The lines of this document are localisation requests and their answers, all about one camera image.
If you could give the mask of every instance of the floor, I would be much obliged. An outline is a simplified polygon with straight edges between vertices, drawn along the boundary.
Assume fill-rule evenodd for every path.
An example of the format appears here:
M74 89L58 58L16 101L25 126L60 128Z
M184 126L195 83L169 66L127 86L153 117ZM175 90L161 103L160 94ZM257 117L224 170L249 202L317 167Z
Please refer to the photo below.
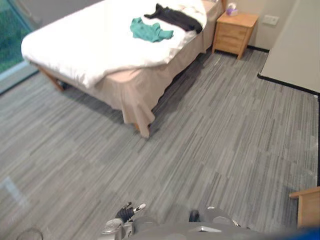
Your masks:
M122 114L41 74L0 97L0 239L97 239L125 202L186 222L215 206L243 227L296 226L289 193L317 185L318 99L257 78L267 53L201 54L167 89L144 139Z

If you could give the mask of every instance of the nightstand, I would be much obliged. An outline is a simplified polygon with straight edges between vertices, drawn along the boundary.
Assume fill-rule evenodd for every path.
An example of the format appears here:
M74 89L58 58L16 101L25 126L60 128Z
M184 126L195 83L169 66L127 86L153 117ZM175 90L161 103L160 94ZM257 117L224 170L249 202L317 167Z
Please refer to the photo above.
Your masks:
M212 52L221 50L237 54L237 59L240 59L247 48L258 17L258 15L247 13L239 13L236 16L228 16L224 13L217 20Z

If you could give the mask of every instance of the wall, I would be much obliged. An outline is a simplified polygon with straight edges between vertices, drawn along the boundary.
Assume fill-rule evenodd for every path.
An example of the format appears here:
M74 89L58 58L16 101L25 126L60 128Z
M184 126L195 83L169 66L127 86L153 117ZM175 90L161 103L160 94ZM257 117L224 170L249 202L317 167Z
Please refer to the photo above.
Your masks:
M320 93L320 1L297 0L261 74Z
M260 16L249 45L270 50L283 29L296 0L228 0L228 3L231 2L236 3L240 12ZM279 17L277 25L262 23L264 15Z

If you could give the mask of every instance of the teal cloth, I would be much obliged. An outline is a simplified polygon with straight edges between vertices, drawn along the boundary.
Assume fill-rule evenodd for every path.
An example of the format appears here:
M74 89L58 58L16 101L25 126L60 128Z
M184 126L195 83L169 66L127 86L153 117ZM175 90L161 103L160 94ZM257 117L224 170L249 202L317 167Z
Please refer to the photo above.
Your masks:
M143 39L149 42L160 42L163 39L170 39L174 35L174 31L164 31L160 28L159 23L153 25L144 24L141 17L134 18L130 26L133 37Z

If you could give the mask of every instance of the wooden armrest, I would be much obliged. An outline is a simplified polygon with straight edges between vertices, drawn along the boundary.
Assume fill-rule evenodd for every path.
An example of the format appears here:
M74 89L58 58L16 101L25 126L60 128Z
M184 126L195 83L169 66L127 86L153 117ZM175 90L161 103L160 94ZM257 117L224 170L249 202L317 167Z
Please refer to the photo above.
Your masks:
M317 186L314 188L309 188L309 189L303 190L303 191L296 191L296 192L290 193L289 197L292 199L297 199L300 195L312 194L312 193L316 193L316 192L320 192L320 186Z

